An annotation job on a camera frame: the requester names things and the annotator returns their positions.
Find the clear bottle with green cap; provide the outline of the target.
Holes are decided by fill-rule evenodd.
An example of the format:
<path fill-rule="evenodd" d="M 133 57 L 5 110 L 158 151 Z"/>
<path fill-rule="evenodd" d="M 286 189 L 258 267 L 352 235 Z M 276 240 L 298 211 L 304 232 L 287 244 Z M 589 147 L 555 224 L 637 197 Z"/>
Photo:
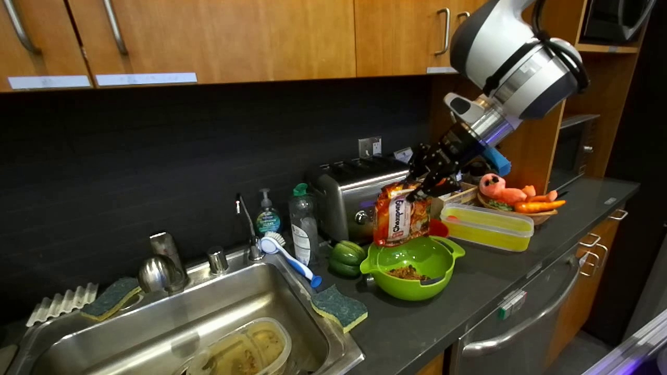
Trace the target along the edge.
<path fill-rule="evenodd" d="M 306 266 L 312 266 L 319 259 L 319 242 L 315 200 L 307 188 L 306 183 L 293 188 L 289 211 L 294 256 Z"/>

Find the silver toaster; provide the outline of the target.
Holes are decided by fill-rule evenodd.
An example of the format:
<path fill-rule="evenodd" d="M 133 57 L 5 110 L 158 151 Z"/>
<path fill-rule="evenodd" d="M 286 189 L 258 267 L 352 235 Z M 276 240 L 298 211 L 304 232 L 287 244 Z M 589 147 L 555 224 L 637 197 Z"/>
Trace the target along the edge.
<path fill-rule="evenodd" d="M 334 241 L 373 241 L 375 204 L 385 185 L 402 181 L 407 164 L 388 156 L 370 156 L 308 169 L 305 180 L 315 197 L 318 228 Z"/>

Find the large silver tap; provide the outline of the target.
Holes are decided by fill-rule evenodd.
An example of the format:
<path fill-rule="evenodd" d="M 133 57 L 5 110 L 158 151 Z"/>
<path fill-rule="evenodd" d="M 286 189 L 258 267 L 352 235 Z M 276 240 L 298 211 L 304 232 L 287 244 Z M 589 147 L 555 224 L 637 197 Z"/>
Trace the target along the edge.
<path fill-rule="evenodd" d="M 141 290 L 146 294 L 157 291 L 174 294 L 185 290 L 190 279 L 173 236 L 168 232 L 155 233 L 150 236 L 150 245 L 152 254 L 143 261 L 138 273 Z"/>

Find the wooden cabinet door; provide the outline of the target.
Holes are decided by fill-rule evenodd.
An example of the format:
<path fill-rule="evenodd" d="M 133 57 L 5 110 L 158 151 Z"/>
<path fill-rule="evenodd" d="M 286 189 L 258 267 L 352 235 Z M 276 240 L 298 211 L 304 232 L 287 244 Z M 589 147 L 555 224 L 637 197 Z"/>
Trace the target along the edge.
<path fill-rule="evenodd" d="M 66 0 L 14 0 L 41 55 L 19 42 L 0 0 L 0 92 L 92 89 Z"/>
<path fill-rule="evenodd" d="M 99 88 L 355 78 L 353 0 L 66 0 Z"/>
<path fill-rule="evenodd" d="M 472 14 L 486 0 L 353 0 L 356 73 L 360 78 L 455 73 L 450 63 L 452 36 L 462 24 L 456 16 Z M 434 57 L 443 41 L 444 16 L 451 10 L 450 48 Z"/>

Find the white corrugated soap tray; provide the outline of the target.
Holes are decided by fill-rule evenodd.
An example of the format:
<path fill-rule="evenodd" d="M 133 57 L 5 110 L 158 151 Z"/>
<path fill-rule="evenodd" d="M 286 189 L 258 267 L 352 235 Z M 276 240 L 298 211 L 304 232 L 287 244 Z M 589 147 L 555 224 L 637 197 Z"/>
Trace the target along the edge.
<path fill-rule="evenodd" d="M 39 323 L 48 322 L 63 314 L 71 313 L 76 309 L 92 303 L 98 292 L 98 283 L 88 283 L 79 286 L 75 290 L 67 290 L 64 294 L 57 293 L 53 297 L 44 297 L 40 303 L 35 305 L 31 315 L 27 319 L 26 328 Z"/>

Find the steel sink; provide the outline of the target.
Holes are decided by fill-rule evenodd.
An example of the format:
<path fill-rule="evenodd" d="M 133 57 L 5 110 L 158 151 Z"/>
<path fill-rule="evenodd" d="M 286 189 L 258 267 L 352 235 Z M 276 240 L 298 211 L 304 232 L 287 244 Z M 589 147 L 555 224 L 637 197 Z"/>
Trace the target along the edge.
<path fill-rule="evenodd" d="M 181 292 L 141 294 L 103 322 L 81 311 L 29 328 L 6 375 L 181 375 L 195 353 L 259 318 L 291 337 L 287 373 L 343 375 L 364 361 L 351 334 L 311 307 L 314 290 L 284 258 L 258 261 L 244 251 L 189 268 Z"/>

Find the cardboard box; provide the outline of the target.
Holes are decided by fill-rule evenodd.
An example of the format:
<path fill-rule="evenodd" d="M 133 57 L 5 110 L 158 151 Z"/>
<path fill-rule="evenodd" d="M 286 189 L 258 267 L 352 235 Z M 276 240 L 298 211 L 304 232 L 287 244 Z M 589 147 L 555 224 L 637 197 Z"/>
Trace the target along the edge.
<path fill-rule="evenodd" d="M 441 211 L 446 204 L 462 204 L 467 206 L 479 206 L 477 199 L 478 187 L 474 184 L 462 182 L 459 191 L 434 197 L 431 202 L 430 217 L 439 219 Z"/>

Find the orange noodle packet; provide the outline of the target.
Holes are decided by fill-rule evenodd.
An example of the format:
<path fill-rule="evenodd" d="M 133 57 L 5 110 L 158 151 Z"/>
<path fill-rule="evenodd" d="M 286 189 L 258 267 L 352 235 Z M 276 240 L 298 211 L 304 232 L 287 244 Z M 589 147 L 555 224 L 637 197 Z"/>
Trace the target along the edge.
<path fill-rule="evenodd" d="M 430 197 L 409 197 L 418 181 L 402 180 L 384 185 L 375 202 L 374 244 L 396 247 L 426 236 L 430 231 Z"/>

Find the silver sink knob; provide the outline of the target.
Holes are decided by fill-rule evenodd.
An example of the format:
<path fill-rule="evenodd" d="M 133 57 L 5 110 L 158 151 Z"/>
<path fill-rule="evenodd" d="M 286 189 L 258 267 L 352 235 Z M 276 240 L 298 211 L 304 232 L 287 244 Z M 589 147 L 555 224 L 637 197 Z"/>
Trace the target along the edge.
<path fill-rule="evenodd" d="M 224 248 L 221 245 L 214 245 L 210 247 L 207 252 L 207 259 L 209 264 L 209 273 L 211 275 L 221 275 L 226 273 L 229 269 Z"/>

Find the blue and white dish brush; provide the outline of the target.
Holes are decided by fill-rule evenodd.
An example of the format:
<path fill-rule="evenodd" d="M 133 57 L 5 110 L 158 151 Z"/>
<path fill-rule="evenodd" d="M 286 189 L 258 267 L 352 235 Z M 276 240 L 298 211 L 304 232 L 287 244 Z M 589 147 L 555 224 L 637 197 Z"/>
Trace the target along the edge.
<path fill-rule="evenodd" d="M 285 249 L 286 240 L 276 232 L 266 232 L 264 237 L 259 240 L 260 249 L 266 254 L 282 255 L 291 267 L 304 278 L 308 279 L 311 288 L 318 288 L 321 285 L 322 278 L 312 273 L 310 268 L 291 256 Z"/>

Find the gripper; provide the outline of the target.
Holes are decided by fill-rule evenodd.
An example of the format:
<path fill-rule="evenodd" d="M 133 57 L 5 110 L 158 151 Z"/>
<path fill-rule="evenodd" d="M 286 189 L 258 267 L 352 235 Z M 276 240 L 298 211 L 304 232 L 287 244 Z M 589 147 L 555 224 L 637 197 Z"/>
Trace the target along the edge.
<path fill-rule="evenodd" d="M 487 144 L 464 123 L 455 123 L 437 143 L 419 143 L 408 161 L 407 179 L 419 185 L 406 197 L 407 201 L 440 197 L 460 189 L 456 175 L 472 159 L 481 155 Z"/>

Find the silver toaster oven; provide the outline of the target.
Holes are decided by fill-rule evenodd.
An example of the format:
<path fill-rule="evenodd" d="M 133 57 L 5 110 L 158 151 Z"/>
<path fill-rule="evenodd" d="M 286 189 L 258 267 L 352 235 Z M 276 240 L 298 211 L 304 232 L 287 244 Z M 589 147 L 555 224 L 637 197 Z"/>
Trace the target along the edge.
<path fill-rule="evenodd" d="M 582 177 L 594 153 L 593 132 L 598 114 L 565 117 L 558 132 L 547 190 L 561 190 Z"/>

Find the green plastic bowl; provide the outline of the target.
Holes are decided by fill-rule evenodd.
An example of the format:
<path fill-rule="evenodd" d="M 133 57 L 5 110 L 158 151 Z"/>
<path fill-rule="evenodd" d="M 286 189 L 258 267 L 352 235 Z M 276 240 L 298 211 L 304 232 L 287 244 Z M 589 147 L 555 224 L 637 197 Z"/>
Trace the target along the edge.
<path fill-rule="evenodd" d="M 360 271 L 372 276 L 375 285 L 402 301 L 426 301 L 439 294 L 450 282 L 455 261 L 465 256 L 465 250 L 448 238 L 423 236 L 396 247 L 370 245 Z M 430 277 L 428 281 L 394 278 L 387 271 L 412 265 Z"/>

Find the green bell pepper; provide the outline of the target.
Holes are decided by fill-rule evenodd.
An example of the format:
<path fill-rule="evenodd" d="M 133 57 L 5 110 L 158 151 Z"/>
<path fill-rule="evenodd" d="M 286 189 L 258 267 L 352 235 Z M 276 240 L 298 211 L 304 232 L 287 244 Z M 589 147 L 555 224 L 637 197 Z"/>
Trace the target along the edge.
<path fill-rule="evenodd" d="M 344 278 L 361 275 L 360 265 L 367 258 L 367 250 L 350 241 L 340 241 L 331 250 L 328 270 Z"/>

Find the orange toy carrot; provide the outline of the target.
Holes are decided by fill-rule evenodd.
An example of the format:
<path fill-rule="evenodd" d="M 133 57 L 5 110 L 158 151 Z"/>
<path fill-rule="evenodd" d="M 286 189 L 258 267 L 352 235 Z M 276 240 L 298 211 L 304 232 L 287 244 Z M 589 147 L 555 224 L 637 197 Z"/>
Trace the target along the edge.
<path fill-rule="evenodd" d="M 521 202 L 514 205 L 514 211 L 524 215 L 541 214 L 544 212 L 551 212 L 557 210 L 566 204 L 565 200 L 549 201 L 549 202 Z"/>

